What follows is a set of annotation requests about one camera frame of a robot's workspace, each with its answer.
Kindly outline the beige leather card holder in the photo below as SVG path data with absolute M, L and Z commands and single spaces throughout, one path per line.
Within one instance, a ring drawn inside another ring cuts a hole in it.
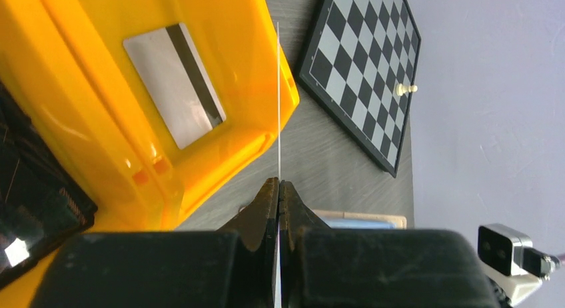
M 406 229 L 405 216 L 313 210 L 328 226 L 339 229 Z

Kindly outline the thin white credit card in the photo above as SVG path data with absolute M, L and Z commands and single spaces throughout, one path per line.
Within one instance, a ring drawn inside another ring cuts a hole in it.
M 281 42 L 279 22 L 276 22 L 277 34 L 277 179 L 281 181 Z M 281 245 L 280 245 L 280 223 L 277 209 L 277 222 L 275 225 L 275 274 L 274 274 L 274 308 L 281 308 Z

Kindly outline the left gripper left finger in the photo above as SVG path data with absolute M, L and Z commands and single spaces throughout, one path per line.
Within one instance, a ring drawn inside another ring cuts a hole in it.
M 77 235 L 32 307 L 273 307 L 279 180 L 215 231 Z

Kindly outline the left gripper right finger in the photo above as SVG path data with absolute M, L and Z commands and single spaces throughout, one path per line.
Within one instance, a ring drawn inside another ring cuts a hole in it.
M 333 229 L 279 187 L 284 307 L 497 307 L 468 241 L 433 229 Z

